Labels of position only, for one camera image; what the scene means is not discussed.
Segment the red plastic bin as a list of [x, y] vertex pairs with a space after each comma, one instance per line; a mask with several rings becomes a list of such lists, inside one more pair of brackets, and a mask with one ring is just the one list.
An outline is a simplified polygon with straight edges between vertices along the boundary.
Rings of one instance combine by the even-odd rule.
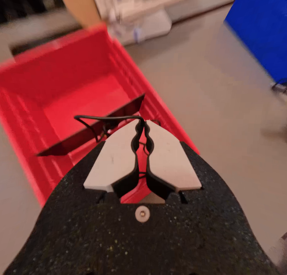
[[59, 181], [97, 145], [36, 156], [84, 129], [75, 115], [106, 116], [145, 93], [144, 119], [196, 148], [124, 47], [105, 25], [82, 29], [1, 63], [1, 124], [43, 207]]

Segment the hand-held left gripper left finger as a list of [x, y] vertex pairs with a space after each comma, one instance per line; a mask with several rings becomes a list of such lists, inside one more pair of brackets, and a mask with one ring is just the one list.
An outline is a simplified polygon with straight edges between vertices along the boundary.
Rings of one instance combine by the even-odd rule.
[[113, 133], [105, 142], [85, 182], [85, 189], [113, 192], [118, 198], [139, 182], [137, 150], [141, 120], [134, 119]]

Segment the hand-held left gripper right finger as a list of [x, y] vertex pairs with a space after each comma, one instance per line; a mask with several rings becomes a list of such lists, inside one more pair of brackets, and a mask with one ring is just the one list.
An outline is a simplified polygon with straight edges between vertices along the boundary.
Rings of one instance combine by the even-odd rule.
[[160, 198], [171, 193], [197, 190], [202, 184], [186, 155], [181, 142], [169, 131], [151, 120], [145, 122], [146, 183]]

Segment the instruction sheet on stand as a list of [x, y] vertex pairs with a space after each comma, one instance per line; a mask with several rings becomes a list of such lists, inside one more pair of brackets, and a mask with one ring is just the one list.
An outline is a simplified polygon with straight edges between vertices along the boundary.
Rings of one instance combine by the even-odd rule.
[[87, 28], [107, 25], [122, 45], [140, 43], [170, 32], [172, 20], [165, 8], [184, 0], [63, 0], [73, 17]]

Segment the smooth black cable grey plugs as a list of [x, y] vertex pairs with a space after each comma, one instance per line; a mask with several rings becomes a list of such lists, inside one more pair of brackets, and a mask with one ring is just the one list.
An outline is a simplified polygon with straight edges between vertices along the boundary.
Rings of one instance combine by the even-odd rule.
[[[92, 126], [90, 126], [89, 124], [87, 124], [85, 121], [82, 120], [83, 119], [93, 119], [93, 120], [98, 120], [98, 121], [103, 121], [103, 122], [115, 122], [116, 120], [121, 121], [125, 121], [128, 119], [139, 119], [140, 121], [144, 121], [144, 119], [139, 116], [139, 115], [130, 115], [130, 116], [88, 116], [88, 115], [75, 115], [74, 119], [77, 120], [78, 122], [82, 123], [84, 126], [86, 126], [88, 129], [90, 129], [93, 133], [93, 135], [95, 136], [96, 142], [99, 143], [101, 142], [101, 140], [103, 139], [104, 136], [106, 136], [107, 138], [110, 136], [107, 133], [106, 127], [104, 125], [103, 127], [103, 132], [102, 135], [100, 137], [100, 139], [98, 139], [98, 136], [95, 133], [95, 130]], [[152, 122], [158, 124], [159, 126], [161, 126], [161, 122], [158, 119], [152, 119]], [[146, 143], [140, 142], [139, 144], [143, 146], [143, 151], [145, 153], [145, 155], [149, 155], [149, 153], [147, 153], [147, 149], [146, 149]], [[142, 178], [146, 178], [146, 172], [141, 172], [139, 171], [139, 174], [141, 174], [141, 176], [139, 176], [139, 179]]]

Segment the blue plastic bin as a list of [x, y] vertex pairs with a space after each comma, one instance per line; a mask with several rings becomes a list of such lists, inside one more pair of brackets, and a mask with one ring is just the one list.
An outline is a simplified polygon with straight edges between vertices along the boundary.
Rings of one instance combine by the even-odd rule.
[[234, 0], [226, 24], [276, 83], [287, 78], [287, 0]]

